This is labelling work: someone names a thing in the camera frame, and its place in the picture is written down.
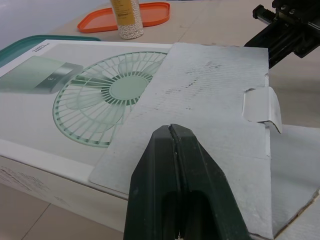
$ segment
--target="robotic arm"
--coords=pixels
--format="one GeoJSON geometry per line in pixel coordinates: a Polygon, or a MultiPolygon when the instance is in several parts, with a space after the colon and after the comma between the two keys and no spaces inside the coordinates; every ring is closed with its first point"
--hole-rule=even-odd
{"type": "Polygon", "coordinates": [[[268,48],[269,68],[290,53],[305,57],[320,45],[319,0],[274,0],[275,13],[259,5],[253,17],[268,24],[245,47],[268,48]]]}

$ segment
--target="fan illustration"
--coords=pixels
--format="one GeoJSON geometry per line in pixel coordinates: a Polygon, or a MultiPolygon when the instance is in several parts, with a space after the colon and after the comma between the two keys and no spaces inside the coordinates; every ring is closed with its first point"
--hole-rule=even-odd
{"type": "Polygon", "coordinates": [[[68,138],[107,148],[158,70],[166,53],[113,56],[73,76],[53,104],[53,119],[68,138]]]}

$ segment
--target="clear plastic bottle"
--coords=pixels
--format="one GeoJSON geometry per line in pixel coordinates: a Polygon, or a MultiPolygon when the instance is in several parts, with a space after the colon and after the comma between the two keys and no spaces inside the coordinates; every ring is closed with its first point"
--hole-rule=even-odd
{"type": "Polygon", "coordinates": [[[123,39],[136,39],[144,34],[138,0],[111,0],[118,32],[123,39]]]}

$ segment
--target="white beads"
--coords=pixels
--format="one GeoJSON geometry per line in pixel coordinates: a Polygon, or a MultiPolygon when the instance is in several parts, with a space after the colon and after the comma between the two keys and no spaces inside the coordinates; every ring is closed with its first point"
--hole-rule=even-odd
{"type": "Polygon", "coordinates": [[[131,25],[119,25],[118,31],[119,35],[123,39],[136,39],[144,34],[143,23],[140,15],[140,7],[138,0],[128,0],[131,1],[134,24],[131,25]]]}

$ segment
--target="orange lid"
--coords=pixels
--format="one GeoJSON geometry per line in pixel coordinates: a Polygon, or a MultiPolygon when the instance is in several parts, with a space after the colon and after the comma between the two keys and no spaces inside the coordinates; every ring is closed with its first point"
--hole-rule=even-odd
{"type": "MultiPolygon", "coordinates": [[[[141,3],[140,13],[144,27],[163,24],[169,20],[170,4],[167,2],[141,3]]],[[[118,29],[111,7],[89,13],[77,28],[79,32],[86,34],[118,29]]]]}

